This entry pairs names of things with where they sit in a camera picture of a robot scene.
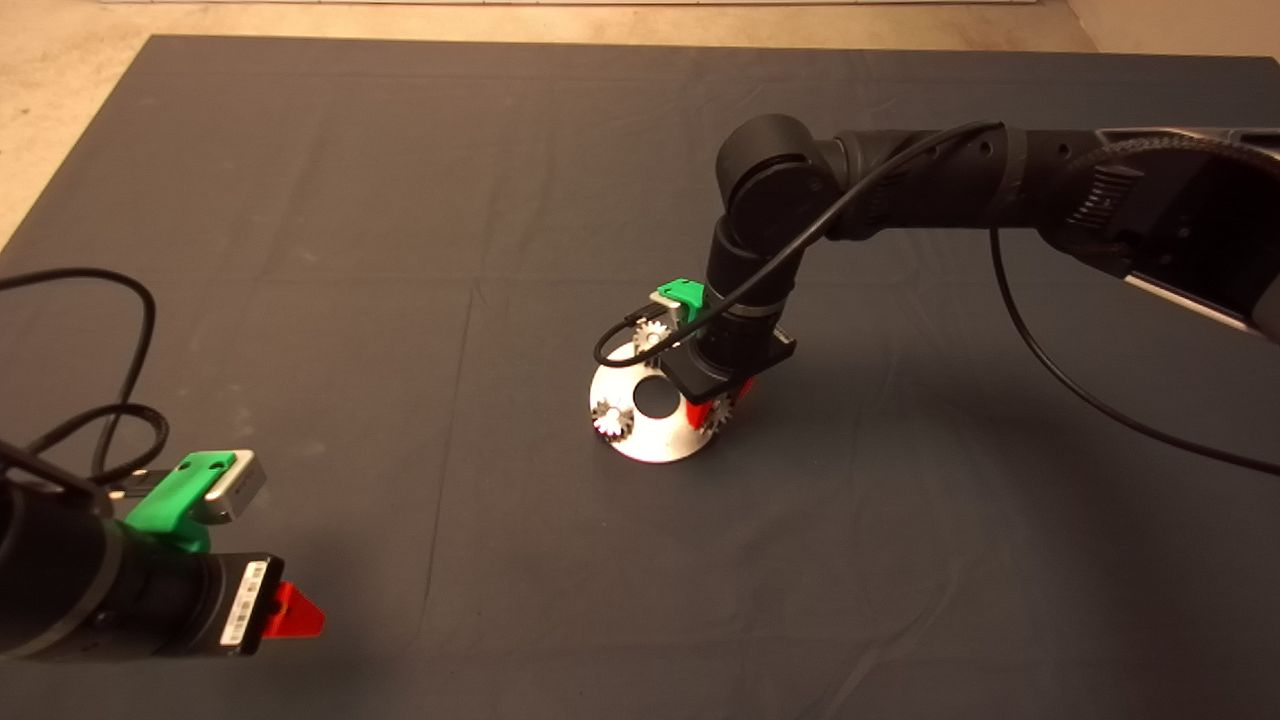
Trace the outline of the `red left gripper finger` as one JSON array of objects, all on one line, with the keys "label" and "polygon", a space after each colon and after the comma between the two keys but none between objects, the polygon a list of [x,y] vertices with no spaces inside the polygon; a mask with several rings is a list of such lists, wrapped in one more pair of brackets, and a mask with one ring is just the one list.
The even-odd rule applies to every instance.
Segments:
[{"label": "red left gripper finger", "polygon": [[273,610],[262,628],[262,639],[312,639],[323,634],[325,612],[292,582],[280,582],[273,596]]}]

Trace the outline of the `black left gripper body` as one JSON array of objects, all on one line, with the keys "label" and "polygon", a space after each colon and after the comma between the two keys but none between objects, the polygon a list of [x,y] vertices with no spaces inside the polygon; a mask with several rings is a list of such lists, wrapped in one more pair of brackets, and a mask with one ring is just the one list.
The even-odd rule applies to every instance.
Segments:
[{"label": "black left gripper body", "polygon": [[207,553],[202,605],[196,614],[193,653],[251,657],[259,652],[285,562],[266,552]]}]

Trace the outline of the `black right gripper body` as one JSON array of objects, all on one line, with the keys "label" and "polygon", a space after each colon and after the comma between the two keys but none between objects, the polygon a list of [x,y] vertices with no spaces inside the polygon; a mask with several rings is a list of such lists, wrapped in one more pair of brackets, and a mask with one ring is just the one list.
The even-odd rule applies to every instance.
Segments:
[{"label": "black right gripper body", "polygon": [[731,395],[791,359],[797,341],[774,323],[710,323],[664,351],[659,369],[692,404]]}]

